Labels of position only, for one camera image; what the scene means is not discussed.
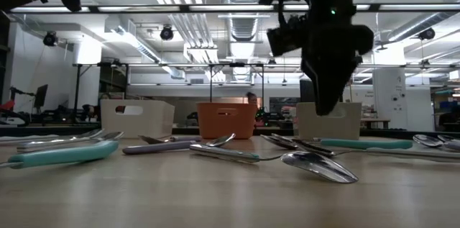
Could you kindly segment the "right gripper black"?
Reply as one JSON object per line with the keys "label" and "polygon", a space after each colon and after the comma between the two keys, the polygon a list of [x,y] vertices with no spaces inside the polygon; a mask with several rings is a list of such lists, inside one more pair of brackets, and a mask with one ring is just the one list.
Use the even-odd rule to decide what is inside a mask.
{"label": "right gripper black", "polygon": [[352,23],[356,13],[354,4],[313,4],[308,11],[301,68],[313,83],[318,116],[344,101],[344,89],[361,62],[358,57],[373,47],[373,31]]}

